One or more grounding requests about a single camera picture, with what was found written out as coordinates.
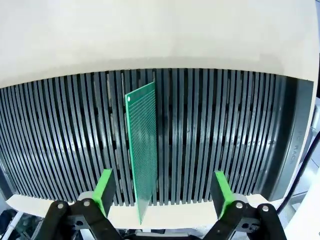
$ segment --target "silver screw head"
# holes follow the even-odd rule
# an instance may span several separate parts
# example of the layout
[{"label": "silver screw head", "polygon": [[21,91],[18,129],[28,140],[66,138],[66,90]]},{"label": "silver screw head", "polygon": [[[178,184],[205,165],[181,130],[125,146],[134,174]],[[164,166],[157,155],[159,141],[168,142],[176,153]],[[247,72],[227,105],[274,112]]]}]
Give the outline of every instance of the silver screw head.
[{"label": "silver screw head", "polygon": [[269,211],[268,206],[263,206],[263,207],[262,207],[262,211],[264,211],[264,212],[268,212],[268,211]]},{"label": "silver screw head", "polygon": [[241,202],[237,202],[235,206],[236,206],[237,209],[242,209],[243,208],[243,204]]},{"label": "silver screw head", "polygon": [[83,205],[84,205],[85,207],[88,207],[88,206],[90,205],[90,202],[89,202],[89,201],[85,201],[85,202],[83,203]]}]

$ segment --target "perforated board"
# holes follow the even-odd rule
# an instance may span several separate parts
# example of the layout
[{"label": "perforated board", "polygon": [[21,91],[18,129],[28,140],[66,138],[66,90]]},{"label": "perforated board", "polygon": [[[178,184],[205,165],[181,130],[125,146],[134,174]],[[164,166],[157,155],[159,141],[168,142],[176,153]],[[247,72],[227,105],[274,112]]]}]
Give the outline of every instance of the perforated board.
[{"label": "perforated board", "polygon": [[125,95],[135,203],[142,223],[157,181],[157,125],[155,83]]}]

